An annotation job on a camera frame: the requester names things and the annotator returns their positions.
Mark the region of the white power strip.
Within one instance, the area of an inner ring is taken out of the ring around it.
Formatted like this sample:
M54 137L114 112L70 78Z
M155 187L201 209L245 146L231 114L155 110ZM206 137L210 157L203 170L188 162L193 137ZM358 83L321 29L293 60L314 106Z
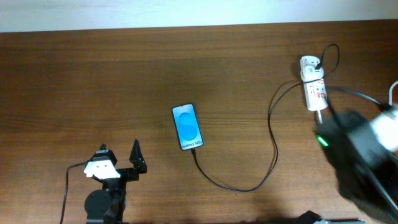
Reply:
M304 60L315 60L320 63L320 59L314 56L306 55L300 59L300 63ZM321 111L328 107L326 102L326 90L325 82L323 77L318 80L313 80L310 82L303 82L303 88L305 93L305 100L307 104L307 109L309 111Z

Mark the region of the blue Samsung Galaxy smartphone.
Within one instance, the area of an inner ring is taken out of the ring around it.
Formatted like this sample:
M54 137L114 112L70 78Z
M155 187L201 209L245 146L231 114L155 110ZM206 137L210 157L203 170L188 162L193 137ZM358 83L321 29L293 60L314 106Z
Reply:
M203 138L192 104L172 108L180 148L183 151L203 146Z

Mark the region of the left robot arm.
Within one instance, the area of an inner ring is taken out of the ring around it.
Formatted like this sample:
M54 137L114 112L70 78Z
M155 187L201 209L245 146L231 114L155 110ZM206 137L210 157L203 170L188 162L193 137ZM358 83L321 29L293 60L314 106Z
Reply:
M147 172L147 164L142 156L138 140L134 141L129 156L130 168L117 169L114 152L105 144L88 160L84 173L102 184L85 200L87 223L122 224L126 208L126 186L128 182L139 180L141 174Z

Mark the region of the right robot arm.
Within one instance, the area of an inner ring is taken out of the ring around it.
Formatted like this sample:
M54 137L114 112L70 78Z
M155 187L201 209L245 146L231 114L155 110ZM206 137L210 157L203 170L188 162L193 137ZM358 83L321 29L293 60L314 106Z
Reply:
M397 223L397 158L359 113L340 113L318 124L318 142L335 170L338 190L362 212Z

